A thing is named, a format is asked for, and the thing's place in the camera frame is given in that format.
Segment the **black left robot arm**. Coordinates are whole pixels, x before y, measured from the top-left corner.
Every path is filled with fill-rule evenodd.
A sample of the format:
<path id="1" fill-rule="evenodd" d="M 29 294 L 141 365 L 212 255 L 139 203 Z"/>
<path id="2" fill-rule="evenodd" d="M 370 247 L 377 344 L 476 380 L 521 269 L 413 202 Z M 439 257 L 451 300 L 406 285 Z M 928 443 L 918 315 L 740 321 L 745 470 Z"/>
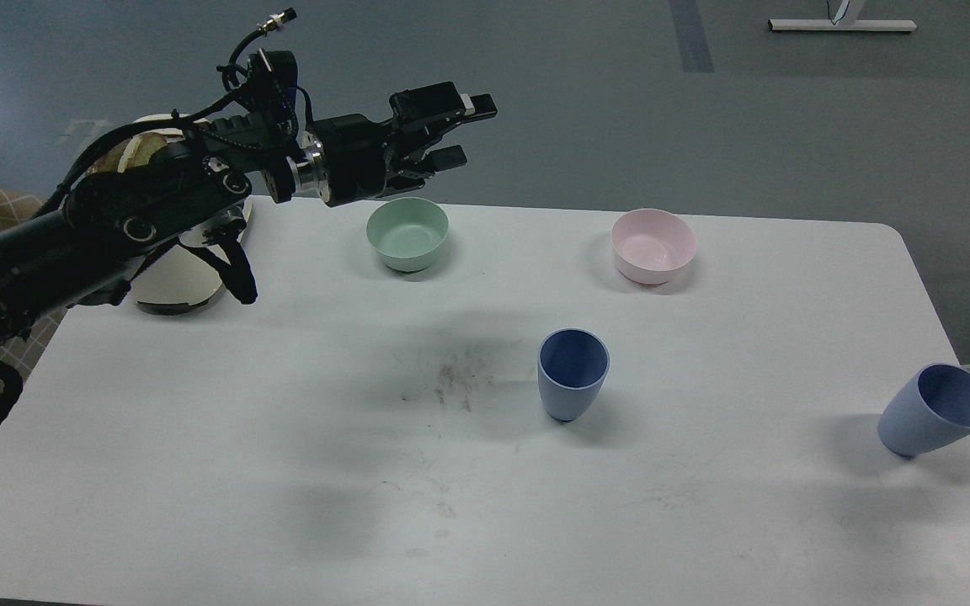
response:
<path id="1" fill-rule="evenodd" d="M 441 142 L 497 114 L 488 93 L 440 82 L 393 93 L 388 120 L 316 120 L 291 51 L 257 50 L 239 65 L 251 43 L 295 18 L 286 8 L 243 37 L 218 66 L 226 91 L 213 104 L 113 128 L 78 154 L 31 218 L 0 231 L 0 346 L 61 308 L 116 306 L 177 246 L 211 266 L 240 303 L 254 303 L 257 284 L 238 241 L 253 173 L 278 204 L 300 194 L 338 207 L 416 191 L 466 164 L 461 146 Z M 186 245 L 190 231 L 196 245 Z M 0 360 L 0 383 L 1 425 L 24 381 Z"/>

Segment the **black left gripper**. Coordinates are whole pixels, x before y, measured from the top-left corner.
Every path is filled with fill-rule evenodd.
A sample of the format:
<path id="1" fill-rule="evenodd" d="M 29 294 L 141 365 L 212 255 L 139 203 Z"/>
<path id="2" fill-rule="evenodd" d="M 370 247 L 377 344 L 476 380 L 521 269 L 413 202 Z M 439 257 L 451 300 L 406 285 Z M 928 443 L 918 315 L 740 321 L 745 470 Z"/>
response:
<path id="1" fill-rule="evenodd" d="M 301 127 L 301 195 L 336 207 L 421 189 L 436 173 L 468 162 L 459 145 L 431 150 L 431 134 L 498 114 L 489 93 L 461 93 L 454 82 L 393 93 L 389 104 L 392 119 L 384 122 L 347 114 Z"/>

